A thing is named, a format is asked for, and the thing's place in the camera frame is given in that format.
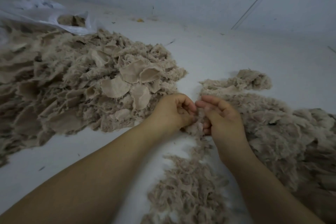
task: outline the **left hand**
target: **left hand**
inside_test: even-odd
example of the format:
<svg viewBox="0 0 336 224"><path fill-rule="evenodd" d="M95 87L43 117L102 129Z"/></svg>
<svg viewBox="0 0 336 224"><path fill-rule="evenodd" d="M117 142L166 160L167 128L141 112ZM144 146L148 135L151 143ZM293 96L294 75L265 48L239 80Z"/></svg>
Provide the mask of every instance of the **left hand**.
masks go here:
<svg viewBox="0 0 336 224"><path fill-rule="evenodd" d="M143 124L159 137L170 136L194 123L196 111L194 102L185 94L166 95Z"/></svg>

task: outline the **plastic bag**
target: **plastic bag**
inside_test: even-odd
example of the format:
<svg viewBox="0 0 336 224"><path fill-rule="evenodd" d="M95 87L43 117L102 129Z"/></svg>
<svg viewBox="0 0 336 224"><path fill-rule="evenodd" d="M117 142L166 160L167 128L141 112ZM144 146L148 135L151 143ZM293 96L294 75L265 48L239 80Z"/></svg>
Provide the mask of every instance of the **plastic bag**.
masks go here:
<svg viewBox="0 0 336 224"><path fill-rule="evenodd" d="M84 18L85 28L59 24L57 19L61 15L78 15ZM91 18L88 12L70 11L60 3L51 0L0 0L1 18L37 25L49 25L77 35L97 32L96 20Z"/></svg>

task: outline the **white floor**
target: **white floor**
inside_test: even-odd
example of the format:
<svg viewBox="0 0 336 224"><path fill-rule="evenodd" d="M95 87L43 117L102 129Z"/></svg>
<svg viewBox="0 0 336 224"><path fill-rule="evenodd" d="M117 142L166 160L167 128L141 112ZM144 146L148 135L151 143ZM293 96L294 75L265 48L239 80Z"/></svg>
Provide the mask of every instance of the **white floor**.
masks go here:
<svg viewBox="0 0 336 224"><path fill-rule="evenodd" d="M166 45L174 40L166 48L178 65L189 72L178 82L178 87L193 100L200 90L198 81L228 78L239 69L250 68L267 73L273 80L273 88L262 94L286 101L293 108L319 107L336 113L336 53L326 46L237 31L214 32L183 23L164 22L160 17L152 21L140 16L145 22L139 23L131 19L140 17L121 10L69 0L56 1L70 8L90 11L108 30L120 32L133 41ZM43 147L12 155L10 163L0 168L0 213L57 172L124 131L104 134L85 129L71 137L54 136ZM174 153L187 157L186 149L192 144L192 138L179 134L155 149L139 171L113 223L140 223L149 209L146 192L169 166L162 156ZM237 185L215 152L209 161L217 171L229 177L227 194L233 207L243 208ZM235 223L250 222L245 215Z"/></svg>

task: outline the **hand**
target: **hand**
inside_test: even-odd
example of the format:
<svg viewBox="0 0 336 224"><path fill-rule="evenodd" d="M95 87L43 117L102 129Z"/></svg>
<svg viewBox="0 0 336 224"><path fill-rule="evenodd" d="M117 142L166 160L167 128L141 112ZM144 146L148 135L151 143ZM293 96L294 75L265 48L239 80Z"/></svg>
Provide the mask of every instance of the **hand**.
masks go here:
<svg viewBox="0 0 336 224"><path fill-rule="evenodd" d="M240 113L228 102L214 96L202 96L202 100L195 104L204 109L207 118L203 131L206 135L212 135L223 162L230 157L253 153L246 139Z"/></svg>
<svg viewBox="0 0 336 224"><path fill-rule="evenodd" d="M158 137L170 136L195 122L196 110L194 102L186 95L166 95L143 124L153 129Z"/></svg>

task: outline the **forearm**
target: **forearm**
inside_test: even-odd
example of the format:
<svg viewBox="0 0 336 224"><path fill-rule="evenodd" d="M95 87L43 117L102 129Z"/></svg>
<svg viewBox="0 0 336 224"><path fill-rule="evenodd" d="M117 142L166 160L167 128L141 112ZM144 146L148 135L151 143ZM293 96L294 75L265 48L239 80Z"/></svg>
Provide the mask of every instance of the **forearm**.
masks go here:
<svg viewBox="0 0 336 224"><path fill-rule="evenodd" d="M252 152L225 164L234 175L255 223L323 223Z"/></svg>
<svg viewBox="0 0 336 224"><path fill-rule="evenodd" d="M0 223L107 223L158 136L130 129L33 190Z"/></svg>

